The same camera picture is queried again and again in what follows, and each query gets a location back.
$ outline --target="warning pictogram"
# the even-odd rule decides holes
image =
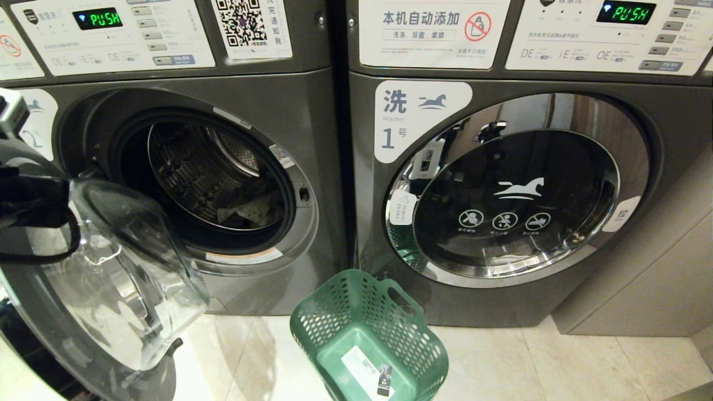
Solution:
[[[2,46],[3,50],[5,50],[10,56],[20,57],[20,55],[22,55],[22,48],[15,41],[15,39],[10,36],[0,36],[0,46]]]
[[[492,25],[493,20],[488,13],[477,12],[466,21],[466,38],[473,42],[481,41],[488,35]]]

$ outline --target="plastic basket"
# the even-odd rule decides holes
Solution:
[[[391,299],[398,293],[414,310]],[[345,270],[294,310],[292,336],[338,401],[427,401],[448,374],[443,343],[393,280]]]

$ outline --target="gray washing machine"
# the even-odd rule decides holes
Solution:
[[[21,137],[156,199],[209,312],[289,315],[347,264],[325,2],[3,1]]]
[[[711,142],[698,0],[349,0],[357,257],[434,325],[537,325]]]

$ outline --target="digital display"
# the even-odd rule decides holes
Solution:
[[[87,31],[89,29],[113,28],[114,26],[124,26],[121,17],[116,9],[96,9],[86,11],[75,11],[72,13],[79,25],[79,29]]]
[[[654,14],[655,8],[656,4],[651,3],[607,0],[599,10],[597,22],[646,25]]]

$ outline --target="basket handle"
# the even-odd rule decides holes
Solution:
[[[391,278],[387,278],[382,281],[379,281],[377,285],[381,288],[381,290],[386,293],[391,302],[396,304],[396,306],[398,306],[401,310],[404,310],[398,303],[394,302],[394,300],[391,299],[391,296],[389,296],[389,288],[393,288],[394,291],[396,291],[403,299],[405,299],[406,302],[408,302],[409,305],[414,309],[415,317],[420,319],[421,322],[425,322],[426,319],[424,318],[424,309],[413,298],[411,298],[411,296],[407,294],[406,291],[404,291],[404,289],[401,288],[401,286],[396,281],[393,281]]]

